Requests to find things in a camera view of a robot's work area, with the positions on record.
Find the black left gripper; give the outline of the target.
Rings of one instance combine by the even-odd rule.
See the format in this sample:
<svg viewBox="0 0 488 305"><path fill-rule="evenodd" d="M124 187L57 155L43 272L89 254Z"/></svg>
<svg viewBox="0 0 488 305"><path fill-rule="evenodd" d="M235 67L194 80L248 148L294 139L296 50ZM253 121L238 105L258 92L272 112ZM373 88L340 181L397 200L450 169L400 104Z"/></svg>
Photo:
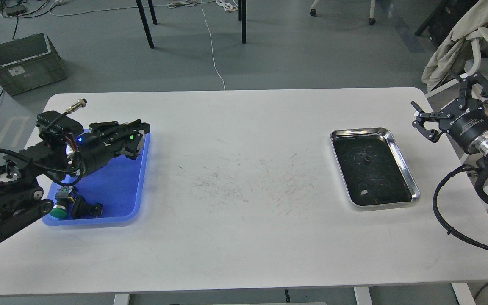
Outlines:
<svg viewBox="0 0 488 305"><path fill-rule="evenodd" d="M140 119L123 124L117 121L91 123L89 131L76 137L85 176L118 156L136 160L144 146L144 135L150 132L150 124Z"/></svg>

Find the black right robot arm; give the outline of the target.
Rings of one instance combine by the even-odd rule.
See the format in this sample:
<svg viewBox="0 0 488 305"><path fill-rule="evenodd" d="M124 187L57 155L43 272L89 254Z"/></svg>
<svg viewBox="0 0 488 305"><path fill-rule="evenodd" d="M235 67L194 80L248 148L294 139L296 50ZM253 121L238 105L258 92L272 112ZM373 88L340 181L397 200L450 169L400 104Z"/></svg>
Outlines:
<svg viewBox="0 0 488 305"><path fill-rule="evenodd" d="M438 208L440 189L461 172L476 174L474 189L478 197L488 204L488 110L485 107L488 104L488 80L479 72L466 77L455 75L455 80L460 83L459 95L439 112L424 112L416 102L411 102L415 108L415 120L412 126L432 143L438 142L442 134L447 134L463 149L464 153L482 155L476 166L463 164L439 182L433 195L433 212L447 234L488 251L488 245L455 230L441 215Z"/></svg>

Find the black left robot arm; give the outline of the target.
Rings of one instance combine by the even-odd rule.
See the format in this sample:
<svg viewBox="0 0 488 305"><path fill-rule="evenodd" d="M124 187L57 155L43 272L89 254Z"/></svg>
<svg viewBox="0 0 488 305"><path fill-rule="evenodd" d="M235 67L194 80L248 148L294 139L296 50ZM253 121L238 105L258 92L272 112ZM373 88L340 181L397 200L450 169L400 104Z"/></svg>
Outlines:
<svg viewBox="0 0 488 305"><path fill-rule="evenodd" d="M0 149L5 160L0 166L0 243L47 214L100 216L103 205L87 203L76 185L114 158L138 158L150 125L139 119L92 123L85 133L69 115L86 105L79 99L62 113L38 114L40 143L19 152Z"/></svg>

